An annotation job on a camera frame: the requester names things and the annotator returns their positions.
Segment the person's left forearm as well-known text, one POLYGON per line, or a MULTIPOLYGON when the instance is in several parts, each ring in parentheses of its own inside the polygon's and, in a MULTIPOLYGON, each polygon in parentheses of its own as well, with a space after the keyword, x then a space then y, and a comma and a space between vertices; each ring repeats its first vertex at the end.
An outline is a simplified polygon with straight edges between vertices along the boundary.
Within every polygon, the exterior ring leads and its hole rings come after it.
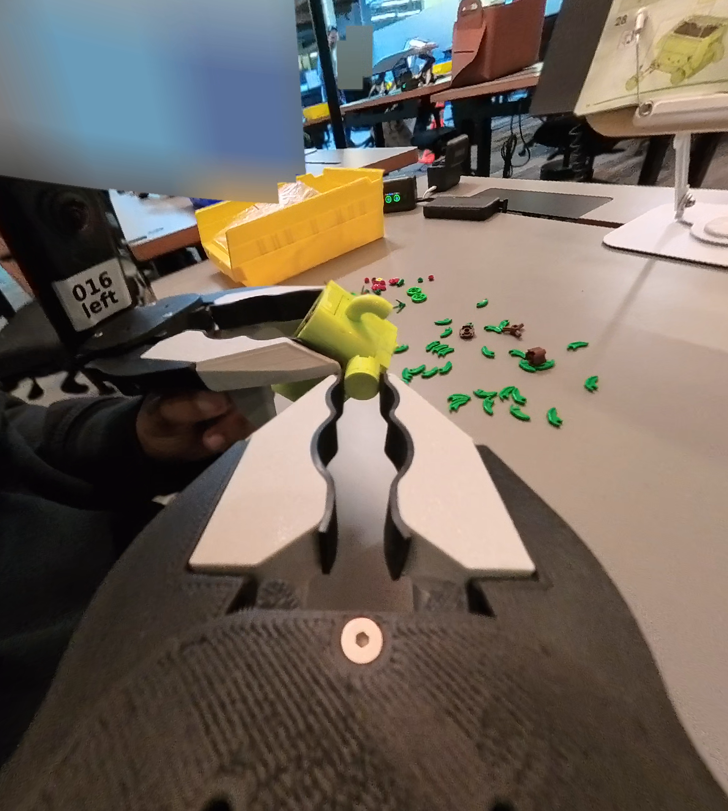
POLYGON ((142 449, 139 397, 81 397, 49 406, 1 394, 10 437, 24 449, 25 470, 66 501, 116 504, 161 495, 164 479, 142 449))

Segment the lime green brick pot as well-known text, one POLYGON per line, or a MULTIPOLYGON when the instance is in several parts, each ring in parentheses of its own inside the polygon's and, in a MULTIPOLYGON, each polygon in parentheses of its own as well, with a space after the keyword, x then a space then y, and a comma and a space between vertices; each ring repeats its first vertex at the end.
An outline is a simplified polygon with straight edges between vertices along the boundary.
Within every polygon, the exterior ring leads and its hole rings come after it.
POLYGON ((334 281, 324 287, 292 338, 337 360, 343 373, 352 357, 374 356, 382 366, 382 378, 397 345, 397 327, 389 320, 390 302, 373 294, 352 294, 334 281))

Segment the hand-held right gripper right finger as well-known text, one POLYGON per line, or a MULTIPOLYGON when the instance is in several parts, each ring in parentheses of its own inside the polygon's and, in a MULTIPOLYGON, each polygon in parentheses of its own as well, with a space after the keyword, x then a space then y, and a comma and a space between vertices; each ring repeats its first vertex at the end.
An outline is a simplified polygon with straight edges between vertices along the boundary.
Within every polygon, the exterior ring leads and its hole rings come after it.
POLYGON ((383 534, 393 580, 527 580, 536 573, 472 438, 392 373, 382 380, 394 466, 383 534))

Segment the black box device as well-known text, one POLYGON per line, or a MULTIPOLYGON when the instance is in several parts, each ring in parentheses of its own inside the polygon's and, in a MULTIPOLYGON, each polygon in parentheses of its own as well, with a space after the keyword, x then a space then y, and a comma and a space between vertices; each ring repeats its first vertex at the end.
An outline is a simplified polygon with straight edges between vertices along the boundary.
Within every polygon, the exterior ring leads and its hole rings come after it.
POLYGON ((468 135, 450 138, 427 170, 427 195, 441 194, 460 183, 466 159, 470 158, 468 135))

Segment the wooden office desk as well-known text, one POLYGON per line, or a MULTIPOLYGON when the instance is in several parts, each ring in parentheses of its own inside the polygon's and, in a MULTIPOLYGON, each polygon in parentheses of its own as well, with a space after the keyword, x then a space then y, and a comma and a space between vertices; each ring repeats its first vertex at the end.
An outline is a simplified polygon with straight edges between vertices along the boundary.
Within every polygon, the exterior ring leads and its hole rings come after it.
POLYGON ((372 127, 376 145, 382 147, 383 124, 416 118, 425 108, 450 103, 455 120, 464 123, 473 136, 477 157, 472 172, 487 177, 491 172, 491 122, 498 117, 527 114, 532 91, 538 85, 542 63, 489 82, 451 87, 450 78, 387 96, 377 96, 341 106, 341 115, 349 127, 372 127))

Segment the flat black device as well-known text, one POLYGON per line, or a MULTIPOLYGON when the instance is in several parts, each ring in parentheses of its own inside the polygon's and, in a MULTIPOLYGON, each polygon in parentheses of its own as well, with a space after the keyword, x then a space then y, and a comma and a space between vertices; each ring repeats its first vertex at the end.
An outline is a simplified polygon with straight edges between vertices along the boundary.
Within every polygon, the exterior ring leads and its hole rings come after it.
POLYGON ((447 196, 426 202, 423 216, 430 220, 483 222, 497 214, 506 213, 507 210, 508 199, 502 193, 447 196))

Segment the person's left hand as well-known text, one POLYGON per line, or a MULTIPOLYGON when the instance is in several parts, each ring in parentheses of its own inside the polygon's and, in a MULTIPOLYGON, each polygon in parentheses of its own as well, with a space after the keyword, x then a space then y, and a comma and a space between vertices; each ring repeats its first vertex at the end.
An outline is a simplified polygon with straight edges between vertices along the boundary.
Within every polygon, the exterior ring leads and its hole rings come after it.
POLYGON ((148 394, 136 416, 136 438, 147 457, 165 462, 213 458, 248 439, 253 424, 225 392, 148 394))

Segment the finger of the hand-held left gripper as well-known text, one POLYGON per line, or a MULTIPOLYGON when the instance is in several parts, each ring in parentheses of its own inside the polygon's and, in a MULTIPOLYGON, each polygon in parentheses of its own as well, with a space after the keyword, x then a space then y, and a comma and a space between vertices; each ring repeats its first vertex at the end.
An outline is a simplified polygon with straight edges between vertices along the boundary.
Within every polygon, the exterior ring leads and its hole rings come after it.
POLYGON ((324 286, 264 286, 225 291, 210 305, 216 328, 239 329, 273 322, 301 322, 324 286))
POLYGON ((321 380, 341 371, 337 360, 289 337, 219 339, 199 331, 184 331, 161 340, 141 358, 187 363, 207 389, 216 392, 321 380))

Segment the scattered green leaf pieces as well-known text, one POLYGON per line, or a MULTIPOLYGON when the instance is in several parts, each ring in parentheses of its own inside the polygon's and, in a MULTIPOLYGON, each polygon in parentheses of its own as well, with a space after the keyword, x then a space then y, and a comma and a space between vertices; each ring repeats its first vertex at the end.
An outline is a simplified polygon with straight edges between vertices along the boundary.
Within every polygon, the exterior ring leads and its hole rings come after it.
MULTIPOLYGON (((405 284, 399 288, 389 288, 388 290, 395 291, 400 294, 399 299, 395 299, 392 303, 393 313, 397 314, 405 309, 407 302, 423 303, 428 299, 427 291, 423 288, 423 282, 432 282, 433 275, 426 278, 418 278, 417 284, 407 287, 405 284)), ((370 294, 362 293, 364 285, 361 287, 360 295, 370 294)), ((377 299, 383 298, 385 293, 374 294, 377 299)), ((433 378, 443 378, 448 376, 453 369, 453 364, 450 356, 455 352, 456 347, 450 343, 450 340, 457 339, 462 343, 467 343, 472 340, 462 340, 459 338, 459 330, 463 324, 473 323, 475 329, 475 337, 487 338, 488 334, 494 336, 508 335, 502 332, 502 328, 507 324, 519 324, 513 322, 511 319, 500 319, 495 324, 483 324, 481 327, 473 321, 460 323, 459 319, 442 318, 435 319, 434 326, 440 329, 441 332, 438 337, 431 340, 424 348, 426 363, 421 363, 415 367, 404 367, 399 371, 399 379, 403 383, 410 385, 414 380, 430 380, 433 378)), ((544 374, 555 366, 556 359, 551 358, 547 354, 547 362, 542 364, 541 367, 532 367, 524 360, 526 350, 520 348, 511 348, 507 351, 508 357, 517 362, 518 368, 530 374, 544 374)), ((511 384, 505 386, 501 390, 487 390, 482 388, 474 389, 472 392, 453 392, 447 397, 447 408, 451 413, 457 413, 459 410, 467 405, 473 398, 480 400, 482 410, 485 414, 494 415, 494 407, 497 401, 504 402, 508 406, 508 412, 517 420, 521 422, 529 422, 531 417, 525 412, 528 404, 528 399, 524 396, 521 390, 511 384)))

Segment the clear plastic bag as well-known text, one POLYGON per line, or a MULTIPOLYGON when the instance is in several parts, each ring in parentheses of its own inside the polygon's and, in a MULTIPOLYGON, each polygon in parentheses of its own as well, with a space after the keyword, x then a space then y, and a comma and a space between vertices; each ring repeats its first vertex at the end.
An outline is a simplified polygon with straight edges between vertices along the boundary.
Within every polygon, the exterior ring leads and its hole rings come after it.
POLYGON ((321 192, 316 188, 300 180, 283 182, 278 185, 277 206, 279 208, 290 208, 317 198, 320 194, 321 192))

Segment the yellow storage bin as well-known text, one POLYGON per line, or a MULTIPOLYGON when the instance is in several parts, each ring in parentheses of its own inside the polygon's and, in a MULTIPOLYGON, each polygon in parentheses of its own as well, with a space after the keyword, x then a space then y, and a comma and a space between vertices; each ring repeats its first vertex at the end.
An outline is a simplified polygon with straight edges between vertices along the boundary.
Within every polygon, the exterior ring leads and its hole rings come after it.
POLYGON ((383 171, 325 168, 296 178, 321 192, 290 208, 223 201, 196 210, 202 248, 238 286, 274 286, 381 239, 383 171))

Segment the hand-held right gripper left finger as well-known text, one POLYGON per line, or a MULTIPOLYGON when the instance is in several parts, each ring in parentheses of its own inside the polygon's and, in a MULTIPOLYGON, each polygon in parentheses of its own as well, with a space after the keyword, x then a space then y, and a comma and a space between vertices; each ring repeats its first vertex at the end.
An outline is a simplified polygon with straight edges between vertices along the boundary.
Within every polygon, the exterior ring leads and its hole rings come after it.
POLYGON ((248 440, 189 558, 199 573, 328 574, 338 548, 335 483, 340 376, 322 380, 248 440))

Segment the white book stand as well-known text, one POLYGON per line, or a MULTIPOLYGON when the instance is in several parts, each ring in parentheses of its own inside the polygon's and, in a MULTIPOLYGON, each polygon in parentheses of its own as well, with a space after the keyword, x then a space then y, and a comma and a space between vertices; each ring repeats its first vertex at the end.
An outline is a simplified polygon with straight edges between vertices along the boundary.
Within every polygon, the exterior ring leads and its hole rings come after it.
POLYGON ((666 135, 673 139, 673 203, 630 220, 604 238, 604 244, 659 259, 728 269, 728 204, 695 198, 690 178, 694 136, 728 133, 728 93, 670 98, 586 115, 599 127, 619 124, 628 136, 666 135))

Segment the brown paper bag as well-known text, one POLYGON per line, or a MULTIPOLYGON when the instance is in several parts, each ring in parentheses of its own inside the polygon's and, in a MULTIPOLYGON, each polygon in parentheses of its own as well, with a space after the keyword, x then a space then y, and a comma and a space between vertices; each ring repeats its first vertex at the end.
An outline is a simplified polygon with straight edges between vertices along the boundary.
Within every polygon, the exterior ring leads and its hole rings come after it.
POLYGON ((537 62, 545 1, 461 1, 452 34, 453 88, 483 84, 537 62))

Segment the black device with green lights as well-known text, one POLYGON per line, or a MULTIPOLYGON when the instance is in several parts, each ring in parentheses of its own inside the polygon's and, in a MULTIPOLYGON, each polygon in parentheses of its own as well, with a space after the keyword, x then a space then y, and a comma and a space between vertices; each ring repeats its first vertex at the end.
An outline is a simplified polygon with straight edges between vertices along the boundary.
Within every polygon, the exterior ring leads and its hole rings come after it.
POLYGON ((418 201, 417 178, 385 177, 382 181, 382 197, 382 210, 385 215, 414 210, 418 201))

